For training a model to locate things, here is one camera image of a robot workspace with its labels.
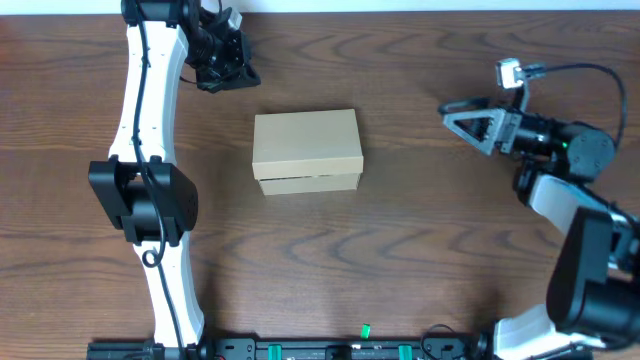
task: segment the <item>metal bracket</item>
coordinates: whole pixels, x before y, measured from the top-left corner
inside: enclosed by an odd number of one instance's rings
[[[463,111],[446,114],[443,124],[482,153],[491,155],[506,117],[507,111],[501,108]]]
[[[466,359],[465,343],[460,339],[428,338],[424,340],[424,349],[436,359]]]
[[[215,354],[226,360],[255,360],[256,342],[253,339],[218,339],[213,341]]]
[[[324,355],[325,360],[351,360],[351,348],[349,346],[331,346]]]

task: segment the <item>cardboard box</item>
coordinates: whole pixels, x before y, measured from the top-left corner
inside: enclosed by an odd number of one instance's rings
[[[355,190],[363,163],[353,109],[256,115],[253,174],[265,195]]]

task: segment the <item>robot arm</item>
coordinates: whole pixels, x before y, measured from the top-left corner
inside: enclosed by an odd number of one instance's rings
[[[591,64],[612,75],[610,69]],[[640,334],[640,297],[635,276],[640,232],[636,219],[593,194],[594,181],[613,160],[621,139],[584,123],[566,123],[526,113],[529,80],[544,76],[543,65],[520,66],[517,59],[498,63],[498,84],[515,89],[511,104],[490,107],[488,98],[445,104],[444,124],[486,155],[494,149],[519,154],[514,178],[519,200],[547,218],[566,241],[552,276],[546,304],[519,317],[499,321],[493,355],[501,359],[553,358],[587,349],[629,345]],[[634,277],[608,276],[619,269]]]
[[[204,316],[189,260],[197,190],[176,167],[173,143],[180,74],[186,61],[198,88],[211,93],[255,86],[260,78],[239,30],[241,16],[231,8],[214,15],[198,0],[123,0],[122,12],[129,42],[122,118],[109,160],[91,162],[89,181],[145,265],[155,344],[182,351],[200,344]],[[151,186],[132,181],[140,175]]]

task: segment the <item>wooden table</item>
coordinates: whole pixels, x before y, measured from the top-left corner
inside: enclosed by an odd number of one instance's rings
[[[482,329],[543,302],[563,237],[511,190],[516,164],[441,124],[437,106],[495,94],[494,62],[611,66],[629,127],[594,188],[640,214],[640,26],[632,12],[247,15],[263,84],[181,83],[175,140],[197,185],[191,259],[222,333],[417,337]],[[127,71],[120,16],[0,18],[0,358],[83,358],[93,339],[152,336],[142,266],[87,181],[106,159]],[[193,78],[185,67],[185,77]],[[255,114],[355,108],[357,192],[261,195]],[[530,109],[613,131],[607,77],[536,82]],[[640,358],[640,351],[609,355]]]

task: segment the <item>green connector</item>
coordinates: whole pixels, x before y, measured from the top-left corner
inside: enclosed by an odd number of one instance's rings
[[[362,332],[360,333],[360,338],[362,340],[367,340],[369,338],[370,333],[371,333],[371,325],[362,324]]]
[[[282,346],[269,345],[269,360],[282,360]]]
[[[413,359],[413,349],[411,349],[411,345],[398,346],[398,354],[400,355],[400,360]]]

